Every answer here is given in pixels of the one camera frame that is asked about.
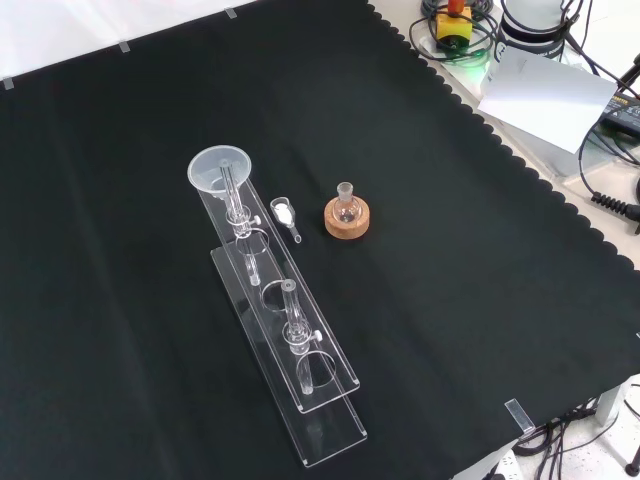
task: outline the white table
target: white table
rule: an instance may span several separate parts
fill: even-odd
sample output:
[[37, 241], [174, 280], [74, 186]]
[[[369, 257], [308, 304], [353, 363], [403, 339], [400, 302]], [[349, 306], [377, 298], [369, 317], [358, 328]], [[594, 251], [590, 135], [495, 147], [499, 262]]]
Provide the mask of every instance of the white table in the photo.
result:
[[[369, 3], [407, 39], [409, 25], [422, 17], [420, 0], [369, 0]], [[577, 39], [582, 38], [585, 23], [586, 9], [573, 31]], [[638, 24], [640, 24], [640, 1], [594, 0], [585, 51], [615, 75], [624, 74], [632, 66], [636, 55], [640, 53], [640, 42], [637, 37]], [[610, 47], [612, 42], [615, 42], [615, 48]], [[593, 204], [590, 201], [589, 192], [579, 178], [564, 181], [555, 177], [544, 168], [544, 162], [530, 148], [509, 134], [505, 125], [477, 111], [481, 76], [479, 77], [476, 73], [465, 75], [460, 69], [453, 68], [451, 70], [459, 76], [456, 78], [437, 62], [430, 62], [430, 65], [444, 78], [445, 83], [451, 86], [453, 93], [462, 98], [463, 103], [471, 106], [475, 113], [485, 117], [485, 121], [493, 126], [494, 133], [502, 138], [503, 143], [509, 146], [515, 155], [522, 157], [528, 167], [537, 170], [541, 178], [550, 181], [554, 190], [562, 193], [567, 202], [575, 205], [579, 213], [591, 221], [593, 228], [603, 233], [605, 241], [615, 245], [619, 254], [629, 258], [635, 269], [640, 270], [640, 238], [633, 235], [637, 225]], [[640, 154], [638, 150], [640, 149], [636, 149], [634, 153]], [[611, 162], [588, 172], [587, 177], [594, 189], [625, 202], [637, 203], [635, 188], [640, 177], [640, 169], [614, 161], [612, 157]], [[628, 382], [602, 395], [596, 415], [601, 425], [608, 425], [616, 417], [627, 390]], [[453, 480], [482, 479], [515, 443], [516, 440], [505, 445], [456, 475]]]

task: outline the clear acrylic stand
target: clear acrylic stand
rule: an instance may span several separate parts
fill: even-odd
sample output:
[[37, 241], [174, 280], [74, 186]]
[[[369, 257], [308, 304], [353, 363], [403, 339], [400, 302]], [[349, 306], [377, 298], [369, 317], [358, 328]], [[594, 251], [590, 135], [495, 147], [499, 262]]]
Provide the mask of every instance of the clear acrylic stand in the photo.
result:
[[360, 386], [251, 182], [249, 157], [213, 147], [189, 179], [222, 241], [211, 252], [305, 466], [364, 441]]

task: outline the black cloth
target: black cloth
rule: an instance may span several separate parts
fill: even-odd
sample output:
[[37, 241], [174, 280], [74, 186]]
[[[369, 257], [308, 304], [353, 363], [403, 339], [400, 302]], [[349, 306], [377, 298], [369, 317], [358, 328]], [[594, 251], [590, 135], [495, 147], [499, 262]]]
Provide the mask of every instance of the black cloth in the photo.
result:
[[[640, 365], [631, 263], [362, 0], [261, 0], [0, 93], [0, 477], [445, 480]], [[186, 169], [236, 145], [362, 387], [305, 470]], [[371, 207], [341, 242], [340, 181]]]

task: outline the small glass flask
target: small glass flask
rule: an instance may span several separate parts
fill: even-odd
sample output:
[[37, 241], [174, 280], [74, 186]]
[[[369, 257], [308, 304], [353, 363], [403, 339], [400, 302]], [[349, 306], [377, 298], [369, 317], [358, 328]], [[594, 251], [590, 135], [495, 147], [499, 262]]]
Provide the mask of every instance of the small glass flask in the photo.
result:
[[353, 185], [349, 182], [338, 185], [338, 201], [333, 206], [333, 216], [343, 223], [357, 222], [362, 216], [362, 207], [353, 196]]

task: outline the white paper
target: white paper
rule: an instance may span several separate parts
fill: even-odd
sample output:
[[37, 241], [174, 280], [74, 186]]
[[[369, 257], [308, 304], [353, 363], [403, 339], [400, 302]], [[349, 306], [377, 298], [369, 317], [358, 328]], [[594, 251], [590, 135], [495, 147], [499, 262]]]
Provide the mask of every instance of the white paper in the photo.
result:
[[478, 109], [575, 153], [616, 89], [604, 78], [507, 48]]
[[0, 79], [251, 1], [0, 0]]

